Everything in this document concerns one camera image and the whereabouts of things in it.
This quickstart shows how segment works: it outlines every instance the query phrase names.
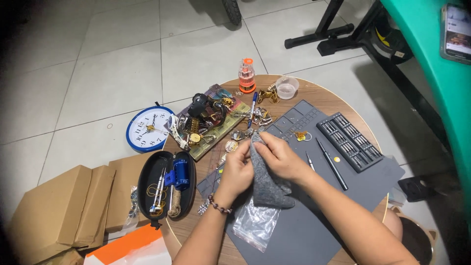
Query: clear plastic cup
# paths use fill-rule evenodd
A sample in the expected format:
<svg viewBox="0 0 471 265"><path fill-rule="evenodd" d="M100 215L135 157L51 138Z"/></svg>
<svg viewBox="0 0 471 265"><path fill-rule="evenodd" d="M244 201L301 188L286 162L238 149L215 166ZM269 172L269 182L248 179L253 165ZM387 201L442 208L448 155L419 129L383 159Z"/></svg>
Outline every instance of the clear plastic cup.
<svg viewBox="0 0 471 265"><path fill-rule="evenodd" d="M276 92L281 99L290 99L299 88L299 82L296 78L291 76L282 76L276 83Z"/></svg>

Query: screwdriver bit set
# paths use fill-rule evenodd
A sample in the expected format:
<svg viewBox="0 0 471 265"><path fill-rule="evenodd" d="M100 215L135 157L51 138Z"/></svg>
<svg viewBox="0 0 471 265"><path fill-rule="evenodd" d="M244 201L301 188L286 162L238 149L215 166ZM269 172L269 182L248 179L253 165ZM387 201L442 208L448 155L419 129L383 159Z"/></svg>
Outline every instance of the screwdriver bit set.
<svg viewBox="0 0 471 265"><path fill-rule="evenodd" d="M316 126L357 173L384 157L340 112Z"/></svg>

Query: person's right hand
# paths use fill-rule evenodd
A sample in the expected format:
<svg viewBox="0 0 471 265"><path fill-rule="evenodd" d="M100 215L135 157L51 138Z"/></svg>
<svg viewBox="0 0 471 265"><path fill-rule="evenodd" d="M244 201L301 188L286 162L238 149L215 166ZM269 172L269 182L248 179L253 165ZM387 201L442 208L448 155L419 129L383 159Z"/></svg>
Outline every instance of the person's right hand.
<svg viewBox="0 0 471 265"><path fill-rule="evenodd" d="M312 170L306 162L291 150L285 140L267 132L261 132L260 137L267 145L255 142L255 149L278 176L297 182L305 170Z"/></svg>

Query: hand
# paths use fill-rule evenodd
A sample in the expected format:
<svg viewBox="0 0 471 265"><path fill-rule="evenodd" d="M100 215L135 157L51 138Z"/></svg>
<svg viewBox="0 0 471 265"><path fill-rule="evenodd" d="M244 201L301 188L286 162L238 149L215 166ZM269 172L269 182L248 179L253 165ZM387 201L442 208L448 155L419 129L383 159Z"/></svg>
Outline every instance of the hand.
<svg viewBox="0 0 471 265"><path fill-rule="evenodd" d="M260 137L267 145L256 142L254 143L255 149L278 176L297 182L304 170L311 170L308 164L291 150L285 140L267 132L261 132Z"/></svg>
<svg viewBox="0 0 471 265"><path fill-rule="evenodd" d="M253 181L253 166L250 160L250 140L239 143L239 147L227 154L221 182L214 195L214 201L227 208L244 192Z"/></svg>

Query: tire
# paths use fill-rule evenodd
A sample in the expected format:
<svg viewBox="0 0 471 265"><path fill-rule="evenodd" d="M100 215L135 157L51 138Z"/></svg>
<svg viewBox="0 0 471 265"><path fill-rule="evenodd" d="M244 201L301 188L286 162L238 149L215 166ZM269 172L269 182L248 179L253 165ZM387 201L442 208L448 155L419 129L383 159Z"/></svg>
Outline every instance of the tire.
<svg viewBox="0 0 471 265"><path fill-rule="evenodd" d="M234 25L239 25L242 20L242 15L240 14L239 5L237 5L237 0L222 0L224 9L226 10L229 20Z"/></svg>

